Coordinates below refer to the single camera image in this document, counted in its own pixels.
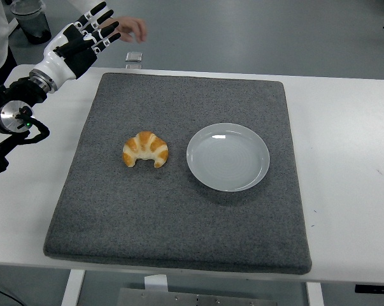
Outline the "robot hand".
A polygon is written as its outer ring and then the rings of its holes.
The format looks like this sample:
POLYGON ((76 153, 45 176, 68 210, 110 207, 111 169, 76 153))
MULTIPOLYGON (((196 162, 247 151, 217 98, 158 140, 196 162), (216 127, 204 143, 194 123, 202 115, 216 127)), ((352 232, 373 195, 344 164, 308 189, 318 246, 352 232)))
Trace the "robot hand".
POLYGON ((106 47, 120 37, 118 22, 101 27, 113 15, 102 1, 78 20, 65 26, 46 46, 43 60, 29 73, 29 80, 46 92, 55 92, 68 80, 80 78, 106 47))

